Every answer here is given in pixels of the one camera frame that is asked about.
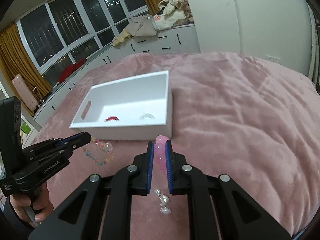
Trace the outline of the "person's left hand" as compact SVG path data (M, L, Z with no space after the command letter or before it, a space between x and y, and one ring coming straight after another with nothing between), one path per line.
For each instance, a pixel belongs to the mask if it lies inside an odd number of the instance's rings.
M36 200L30 200L24 194L13 194L9 197L9 201L18 217L34 228L42 223L54 210L53 204L49 200L47 183L40 186L40 193ZM39 213L31 218L25 211L28 207L32 207L34 211L39 211Z

